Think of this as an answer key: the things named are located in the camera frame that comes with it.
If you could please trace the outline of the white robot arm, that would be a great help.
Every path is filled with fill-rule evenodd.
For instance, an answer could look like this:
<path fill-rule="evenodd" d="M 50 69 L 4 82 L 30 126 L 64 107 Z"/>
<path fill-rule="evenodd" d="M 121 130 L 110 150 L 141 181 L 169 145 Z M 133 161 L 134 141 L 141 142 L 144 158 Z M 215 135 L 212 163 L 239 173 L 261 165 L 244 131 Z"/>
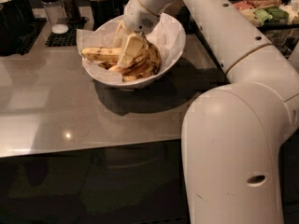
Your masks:
<path fill-rule="evenodd" d="M 175 0 L 129 0 L 150 33 Z M 228 83 L 196 98 L 181 133 L 191 224 L 284 224 L 280 147 L 298 128 L 299 74 L 228 0 L 183 0 Z"/>

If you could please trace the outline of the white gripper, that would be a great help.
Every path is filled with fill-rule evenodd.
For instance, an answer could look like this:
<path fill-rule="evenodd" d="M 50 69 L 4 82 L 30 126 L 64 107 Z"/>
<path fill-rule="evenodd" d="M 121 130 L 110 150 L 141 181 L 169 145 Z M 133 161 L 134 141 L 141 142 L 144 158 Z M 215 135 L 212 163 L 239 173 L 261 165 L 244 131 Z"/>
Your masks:
<path fill-rule="evenodd" d="M 160 21 L 161 14 L 177 0 L 129 0 L 124 8 L 123 20 L 115 32 L 112 47 L 121 48 L 120 68 L 127 68 L 146 47 L 147 35 Z"/>

